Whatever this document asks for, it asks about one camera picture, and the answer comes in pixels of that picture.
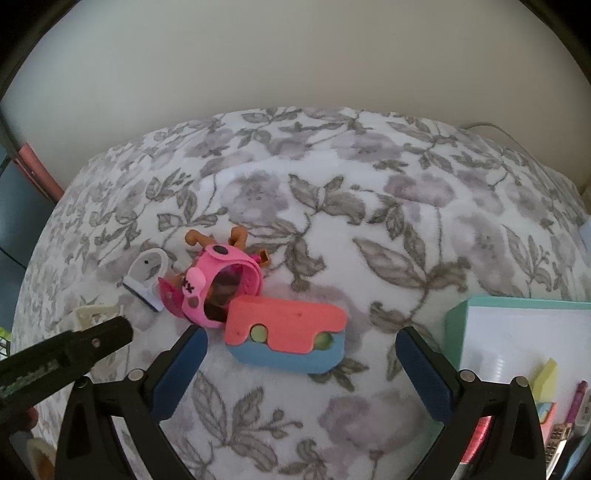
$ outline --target metal screw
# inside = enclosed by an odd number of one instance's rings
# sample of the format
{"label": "metal screw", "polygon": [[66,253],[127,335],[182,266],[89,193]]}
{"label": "metal screw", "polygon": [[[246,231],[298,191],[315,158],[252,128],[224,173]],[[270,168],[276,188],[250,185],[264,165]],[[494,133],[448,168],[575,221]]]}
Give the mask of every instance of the metal screw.
{"label": "metal screw", "polygon": [[529,386],[529,382],[527,381],[527,378],[519,376],[519,377],[515,377],[515,382],[517,383],[517,385],[519,385],[520,387],[527,387]]}
{"label": "metal screw", "polygon": [[127,374],[127,378],[129,378],[132,382],[137,382],[144,377],[144,371],[141,368],[136,368]]}
{"label": "metal screw", "polygon": [[462,370],[460,372],[460,378],[464,381],[464,382],[474,382],[474,380],[476,379],[476,375],[474,374],[474,372],[470,371],[470,370]]}

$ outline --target white wall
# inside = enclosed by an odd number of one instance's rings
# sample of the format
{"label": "white wall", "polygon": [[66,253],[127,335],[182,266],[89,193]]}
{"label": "white wall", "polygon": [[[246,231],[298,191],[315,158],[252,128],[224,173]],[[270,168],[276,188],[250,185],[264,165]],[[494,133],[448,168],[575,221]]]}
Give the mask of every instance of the white wall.
{"label": "white wall", "polygon": [[1,108],[65,186],[123,140],[271,105],[492,121],[591,174],[591,87],[518,0],[83,0]]}

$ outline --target pink toy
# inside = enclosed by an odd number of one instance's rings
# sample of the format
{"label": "pink toy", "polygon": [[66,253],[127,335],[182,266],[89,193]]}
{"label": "pink toy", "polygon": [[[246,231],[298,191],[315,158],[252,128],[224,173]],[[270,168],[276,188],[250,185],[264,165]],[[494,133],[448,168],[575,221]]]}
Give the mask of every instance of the pink toy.
{"label": "pink toy", "polygon": [[166,309],[175,317],[184,319],[182,308],[184,300],[183,292],[162,277],[158,277],[158,289],[160,291],[160,299]]}
{"label": "pink toy", "polygon": [[240,269],[237,296],[261,294],[262,272],[254,259],[231,245],[208,245],[198,257],[195,266],[187,270],[183,281],[184,299],[181,309],[191,322],[211,328],[220,328],[224,325],[224,322],[208,318],[204,306],[213,279],[227,267],[232,267],[233,270],[237,267]]}

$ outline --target blue gripper pad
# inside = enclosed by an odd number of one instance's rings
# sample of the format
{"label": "blue gripper pad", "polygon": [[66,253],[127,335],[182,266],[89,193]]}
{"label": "blue gripper pad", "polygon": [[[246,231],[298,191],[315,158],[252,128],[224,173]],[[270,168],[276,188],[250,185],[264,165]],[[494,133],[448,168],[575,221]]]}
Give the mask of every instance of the blue gripper pad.
{"label": "blue gripper pad", "polygon": [[152,391],[150,414],[155,421],[169,419],[207,353],[207,333],[198,328],[182,346]]}
{"label": "blue gripper pad", "polygon": [[396,335],[396,354],[431,418],[447,425],[454,407],[452,392],[404,329]]}

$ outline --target green object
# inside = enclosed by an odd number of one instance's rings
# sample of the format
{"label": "green object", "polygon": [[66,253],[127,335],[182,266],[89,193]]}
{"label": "green object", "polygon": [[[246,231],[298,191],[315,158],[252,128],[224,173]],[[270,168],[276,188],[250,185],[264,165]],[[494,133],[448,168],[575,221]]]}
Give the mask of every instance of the green object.
{"label": "green object", "polygon": [[265,343],[267,341],[267,327],[264,325],[255,325],[251,328],[251,338],[258,343]]}
{"label": "green object", "polygon": [[445,342],[443,353],[458,369],[462,361],[466,322],[470,307],[503,307],[509,309],[591,310],[591,302],[565,300],[538,300],[513,297],[472,297],[449,310],[445,315]]}
{"label": "green object", "polygon": [[4,338],[5,340],[8,340],[10,342],[11,338],[12,338],[12,334],[9,331],[0,327],[0,338]]}
{"label": "green object", "polygon": [[314,338],[314,350],[328,350],[332,344],[333,338],[329,332],[320,332]]}

